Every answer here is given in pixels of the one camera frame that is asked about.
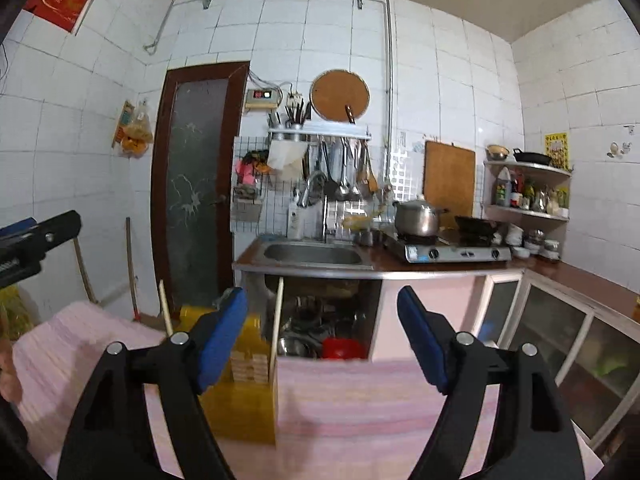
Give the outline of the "person right hand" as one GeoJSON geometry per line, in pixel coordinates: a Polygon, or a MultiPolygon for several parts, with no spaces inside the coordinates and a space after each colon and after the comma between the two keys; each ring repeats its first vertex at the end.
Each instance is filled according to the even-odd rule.
{"type": "Polygon", "coordinates": [[[23,397],[23,388],[13,362],[11,341],[0,339],[0,392],[4,400],[20,404],[23,397]]]}

